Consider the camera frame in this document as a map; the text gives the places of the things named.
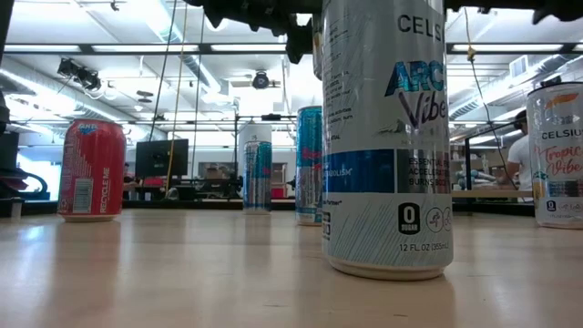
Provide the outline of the red Fanta soda can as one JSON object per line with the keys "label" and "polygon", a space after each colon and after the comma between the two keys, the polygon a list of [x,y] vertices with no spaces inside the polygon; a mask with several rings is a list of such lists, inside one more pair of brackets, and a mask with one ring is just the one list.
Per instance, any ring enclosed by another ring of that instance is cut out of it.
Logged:
{"label": "red Fanta soda can", "polygon": [[99,119],[76,119],[66,131],[57,213],[69,222],[114,220],[122,210],[126,137]]}

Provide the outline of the white Celsius Tropical Vibe can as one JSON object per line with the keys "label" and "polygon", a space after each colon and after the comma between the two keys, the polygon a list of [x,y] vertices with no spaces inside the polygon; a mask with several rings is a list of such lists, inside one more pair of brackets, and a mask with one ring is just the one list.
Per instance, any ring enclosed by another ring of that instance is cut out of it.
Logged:
{"label": "white Celsius Tropical Vibe can", "polygon": [[583,82],[530,92],[527,123],[538,225],[583,230]]}

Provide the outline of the black overhead beam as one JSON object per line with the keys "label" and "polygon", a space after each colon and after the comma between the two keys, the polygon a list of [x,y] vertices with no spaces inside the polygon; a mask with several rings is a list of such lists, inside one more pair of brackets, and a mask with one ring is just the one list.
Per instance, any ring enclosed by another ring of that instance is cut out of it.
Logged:
{"label": "black overhead beam", "polygon": [[[473,50],[478,55],[583,55],[583,43],[447,43],[448,55],[463,55]],[[11,55],[73,55],[73,56],[154,56],[164,54],[189,55],[284,55],[286,45],[280,43],[236,44],[8,44]]]}

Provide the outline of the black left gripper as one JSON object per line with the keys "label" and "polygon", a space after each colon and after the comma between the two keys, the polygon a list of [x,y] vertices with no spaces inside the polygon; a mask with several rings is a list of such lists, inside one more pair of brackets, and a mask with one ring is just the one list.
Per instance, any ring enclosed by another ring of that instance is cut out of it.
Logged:
{"label": "black left gripper", "polygon": [[188,5],[201,7],[213,28],[227,19],[249,26],[271,30],[274,36],[287,35],[286,53],[293,64],[312,52],[314,14],[289,14],[279,0],[183,0]]}

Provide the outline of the person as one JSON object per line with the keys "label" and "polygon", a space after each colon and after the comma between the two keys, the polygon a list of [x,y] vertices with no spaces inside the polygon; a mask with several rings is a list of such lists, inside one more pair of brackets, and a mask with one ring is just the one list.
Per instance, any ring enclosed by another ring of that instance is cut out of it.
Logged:
{"label": "person", "polygon": [[532,190],[532,174],[530,164],[530,146],[528,136],[527,112],[522,110],[515,116],[515,129],[522,132],[523,136],[515,141],[509,151],[506,160],[506,174],[497,180],[499,185],[511,184],[515,175],[518,175],[518,189]]}
{"label": "person", "polygon": [[128,169],[129,169],[129,165],[127,163],[125,163],[124,170],[123,170],[124,190],[132,190],[138,185],[136,179],[129,174]]}

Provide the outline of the raised wooden shelf board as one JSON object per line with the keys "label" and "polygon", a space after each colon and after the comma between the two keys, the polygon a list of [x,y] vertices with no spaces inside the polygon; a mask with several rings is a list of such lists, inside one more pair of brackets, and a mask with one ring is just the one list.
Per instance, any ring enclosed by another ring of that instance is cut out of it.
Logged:
{"label": "raised wooden shelf board", "polygon": [[529,190],[453,190],[453,198],[533,198],[533,193]]}

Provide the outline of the black curved tube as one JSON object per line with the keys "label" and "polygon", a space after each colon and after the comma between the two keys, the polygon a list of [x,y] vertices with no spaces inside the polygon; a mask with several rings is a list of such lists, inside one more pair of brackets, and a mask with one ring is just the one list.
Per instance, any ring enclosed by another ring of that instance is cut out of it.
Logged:
{"label": "black curved tube", "polygon": [[[25,180],[32,178],[40,183],[40,189],[27,192]],[[46,182],[33,173],[25,172],[21,169],[0,168],[0,200],[20,198],[23,200],[49,200]]]}

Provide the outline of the black ceiling spotlight cluster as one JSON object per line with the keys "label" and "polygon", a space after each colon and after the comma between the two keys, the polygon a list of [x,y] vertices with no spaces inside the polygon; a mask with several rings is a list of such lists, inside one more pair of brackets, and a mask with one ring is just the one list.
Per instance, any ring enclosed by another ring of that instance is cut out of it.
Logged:
{"label": "black ceiling spotlight cluster", "polygon": [[72,59],[62,58],[56,71],[61,77],[73,80],[87,91],[97,91],[101,88],[98,72],[82,67]]}

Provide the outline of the blue silver Red Bull can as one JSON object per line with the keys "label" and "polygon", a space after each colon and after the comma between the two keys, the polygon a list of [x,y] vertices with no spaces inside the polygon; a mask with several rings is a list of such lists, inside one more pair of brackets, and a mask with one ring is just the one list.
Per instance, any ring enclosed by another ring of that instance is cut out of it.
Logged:
{"label": "blue silver Red Bull can", "polygon": [[249,141],[244,148],[243,211],[258,215],[271,212],[272,147],[267,141]]}
{"label": "blue silver Red Bull can", "polygon": [[322,224],[322,108],[297,115],[295,211],[299,225]]}

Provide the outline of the white blue Celsius Arctic can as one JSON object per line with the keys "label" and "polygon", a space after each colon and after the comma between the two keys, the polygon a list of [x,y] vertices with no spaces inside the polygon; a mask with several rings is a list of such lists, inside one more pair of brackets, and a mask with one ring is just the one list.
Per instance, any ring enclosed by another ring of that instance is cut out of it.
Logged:
{"label": "white blue Celsius Arctic can", "polygon": [[453,259],[445,0],[324,0],[322,251],[421,281]]}

